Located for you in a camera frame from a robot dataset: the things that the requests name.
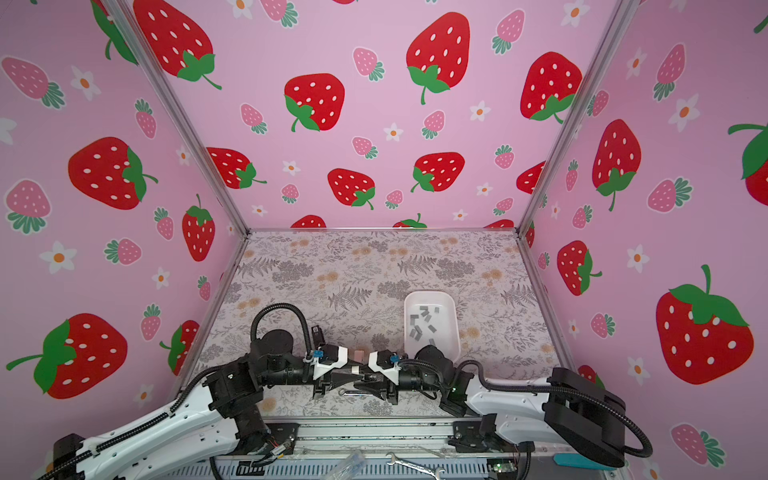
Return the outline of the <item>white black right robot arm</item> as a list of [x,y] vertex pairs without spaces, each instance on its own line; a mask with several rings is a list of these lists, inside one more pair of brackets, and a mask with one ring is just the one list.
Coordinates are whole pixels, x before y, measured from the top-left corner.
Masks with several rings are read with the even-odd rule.
[[356,389],[385,401],[396,401],[403,391],[433,392],[444,412],[487,418],[494,435],[510,444],[565,444],[606,467],[653,454],[625,401],[567,368],[555,367],[536,380],[491,380],[479,361],[454,363],[427,345],[413,358],[374,352],[352,372]]

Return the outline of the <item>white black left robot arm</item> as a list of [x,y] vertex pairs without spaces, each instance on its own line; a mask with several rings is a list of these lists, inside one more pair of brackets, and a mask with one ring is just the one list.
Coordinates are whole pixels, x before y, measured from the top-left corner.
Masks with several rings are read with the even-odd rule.
[[46,479],[155,478],[200,459],[262,451],[274,460],[286,450],[258,404],[274,386],[310,385],[314,394],[364,376],[346,348],[326,343],[301,310],[276,303],[259,311],[250,350],[198,373],[169,404],[96,437],[58,440]]

